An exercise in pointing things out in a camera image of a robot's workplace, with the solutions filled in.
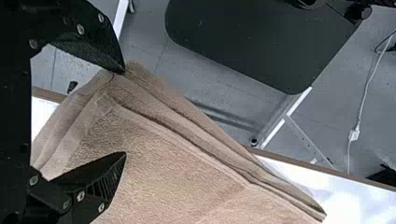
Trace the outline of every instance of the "concrete floor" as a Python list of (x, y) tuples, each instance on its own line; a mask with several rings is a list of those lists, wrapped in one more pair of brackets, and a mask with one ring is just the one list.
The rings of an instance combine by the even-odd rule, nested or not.
[[(170, 40), (164, 28), (167, 0), (134, 2), (136, 13), (127, 15), (120, 38), (125, 60), (137, 60), (153, 74), (164, 77), (172, 88), (202, 108), (236, 141), (248, 144), (249, 138), (268, 123), (286, 95)], [(114, 15), (110, 8), (115, 7), (99, 8), (106, 8), (110, 18)], [(375, 7), (373, 16), (327, 66), (293, 115), (341, 171), (346, 169), (347, 135), (356, 121), (363, 85), (377, 57), (373, 48), (396, 28), (392, 22), (395, 20), (395, 9)], [(396, 166), (392, 141), (396, 125), (395, 68), (396, 56), (384, 57), (369, 90), (361, 138), (353, 143), (351, 150), (353, 175), (373, 174), (384, 162)], [(33, 61), (33, 84), (65, 93), (69, 81), (76, 80), (81, 86), (97, 69), (47, 47)], [(287, 127), (280, 130), (267, 150), (302, 161), (312, 159), (312, 154)]]

